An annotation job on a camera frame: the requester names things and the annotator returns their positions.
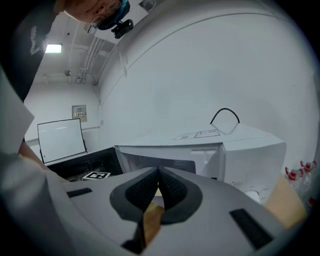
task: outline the sticker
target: sticker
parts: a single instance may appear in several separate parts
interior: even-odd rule
[[[84,176],[82,179],[90,179],[90,180],[100,180],[104,179],[110,176],[110,172],[98,172],[98,171],[93,171],[89,173],[88,175]]]
[[[174,138],[174,140],[188,140],[188,139],[212,137],[212,136],[219,136],[219,135],[220,134],[217,130],[203,130],[203,131],[181,134],[178,137]]]
[[[187,140],[187,139],[193,139],[197,135],[196,132],[189,132],[181,134],[180,136],[174,138],[174,140]]]
[[[212,137],[212,136],[219,136],[219,132],[217,130],[204,130],[198,131],[195,138],[204,138],[204,137]]]
[[[239,181],[232,181],[231,185],[236,187],[236,188],[240,188],[242,186],[242,182]]]

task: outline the person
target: person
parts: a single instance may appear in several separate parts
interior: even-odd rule
[[[9,22],[1,20],[4,26],[3,54],[1,64],[11,86],[24,101],[31,88],[35,75],[43,59],[48,44],[47,36],[59,13],[95,28],[112,20],[122,7],[122,0],[30,0],[19,3],[19,8],[6,6],[14,10]],[[23,140],[19,154],[50,170]]]

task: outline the label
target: label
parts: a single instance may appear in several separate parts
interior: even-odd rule
[[[212,136],[219,136],[219,132],[217,130],[203,130],[198,131],[196,133],[195,138],[203,138],[203,137],[212,137]]]
[[[181,134],[180,136],[174,138],[174,140],[187,140],[187,139],[193,139],[197,136],[196,132],[189,132]]]
[[[174,140],[188,140],[188,139],[195,139],[195,138],[204,138],[204,137],[212,137],[212,136],[219,136],[219,132],[215,130],[203,130],[197,132],[189,132],[179,135],[178,137],[174,138]]]
[[[236,188],[240,188],[242,186],[242,182],[239,181],[232,181],[231,185],[236,187]]]

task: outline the ceiling light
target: ceiling light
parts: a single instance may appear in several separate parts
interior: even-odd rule
[[[46,46],[46,54],[59,54],[61,53],[62,44],[48,44]]]

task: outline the whiteboard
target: whiteboard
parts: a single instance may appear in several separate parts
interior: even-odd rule
[[[39,123],[38,138],[44,163],[86,152],[80,119]]]

